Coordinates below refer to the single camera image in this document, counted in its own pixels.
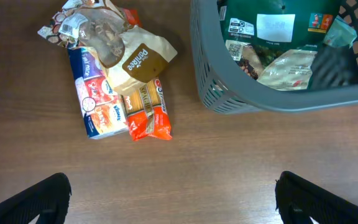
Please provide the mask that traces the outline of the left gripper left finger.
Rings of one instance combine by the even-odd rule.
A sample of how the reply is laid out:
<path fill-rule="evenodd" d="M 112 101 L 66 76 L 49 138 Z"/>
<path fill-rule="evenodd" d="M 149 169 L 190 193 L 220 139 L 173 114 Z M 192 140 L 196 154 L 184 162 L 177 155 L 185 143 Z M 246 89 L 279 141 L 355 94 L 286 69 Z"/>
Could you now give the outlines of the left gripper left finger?
<path fill-rule="evenodd" d="M 64 224 L 71 197 L 68 177 L 56 173 L 0 203 L 0 223 Z"/>

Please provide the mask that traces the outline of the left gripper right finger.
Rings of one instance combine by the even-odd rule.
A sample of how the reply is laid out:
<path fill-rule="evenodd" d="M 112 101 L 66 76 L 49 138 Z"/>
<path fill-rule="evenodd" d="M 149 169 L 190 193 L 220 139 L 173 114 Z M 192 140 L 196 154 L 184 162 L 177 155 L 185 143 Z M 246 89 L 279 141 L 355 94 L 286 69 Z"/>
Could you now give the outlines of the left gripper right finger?
<path fill-rule="evenodd" d="M 275 186 L 276 209 L 284 223 L 358 223 L 358 206 L 290 171 Z"/>

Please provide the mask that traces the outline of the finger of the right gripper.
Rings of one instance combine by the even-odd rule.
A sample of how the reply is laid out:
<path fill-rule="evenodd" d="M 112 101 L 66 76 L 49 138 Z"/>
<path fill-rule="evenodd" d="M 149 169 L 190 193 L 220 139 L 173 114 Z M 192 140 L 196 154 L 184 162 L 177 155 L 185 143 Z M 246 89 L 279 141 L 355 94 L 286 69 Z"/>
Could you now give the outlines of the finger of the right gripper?
<path fill-rule="evenodd" d="M 349 45 L 323 44 L 311 65 L 310 90 L 323 90 L 358 84 L 358 68 Z"/>

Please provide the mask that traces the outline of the light blue tissue pack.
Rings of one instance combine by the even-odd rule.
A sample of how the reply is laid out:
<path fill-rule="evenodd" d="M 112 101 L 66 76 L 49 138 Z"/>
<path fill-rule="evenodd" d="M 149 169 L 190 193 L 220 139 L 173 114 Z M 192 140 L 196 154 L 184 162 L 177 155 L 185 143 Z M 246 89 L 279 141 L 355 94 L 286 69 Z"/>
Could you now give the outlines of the light blue tissue pack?
<path fill-rule="evenodd" d="M 337 16 L 325 35 L 323 43 L 331 47 L 349 47 L 353 46 L 353 42 L 357 38 L 357 32 L 349 24 Z"/>

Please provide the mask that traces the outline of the dark green snack bag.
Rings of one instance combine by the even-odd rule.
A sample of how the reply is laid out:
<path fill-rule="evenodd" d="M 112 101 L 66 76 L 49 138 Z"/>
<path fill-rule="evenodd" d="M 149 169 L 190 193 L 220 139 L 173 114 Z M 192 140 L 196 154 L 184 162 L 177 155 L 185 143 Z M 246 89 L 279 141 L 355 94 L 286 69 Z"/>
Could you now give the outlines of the dark green snack bag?
<path fill-rule="evenodd" d="M 253 79 L 287 50 L 316 49 L 341 0 L 223 0 L 217 2 L 224 43 Z"/>

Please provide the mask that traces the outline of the grey plastic slotted basket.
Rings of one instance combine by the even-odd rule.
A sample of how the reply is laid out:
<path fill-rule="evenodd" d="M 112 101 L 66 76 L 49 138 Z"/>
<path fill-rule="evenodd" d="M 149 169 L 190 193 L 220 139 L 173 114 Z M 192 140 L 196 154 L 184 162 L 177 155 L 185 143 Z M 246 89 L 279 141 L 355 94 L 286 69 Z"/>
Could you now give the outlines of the grey plastic slotted basket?
<path fill-rule="evenodd" d="M 227 51 L 216 1 L 191 2 L 190 34 L 198 94 L 219 114 L 301 113 L 358 104 L 358 85 L 316 91 L 277 91 L 246 76 Z"/>

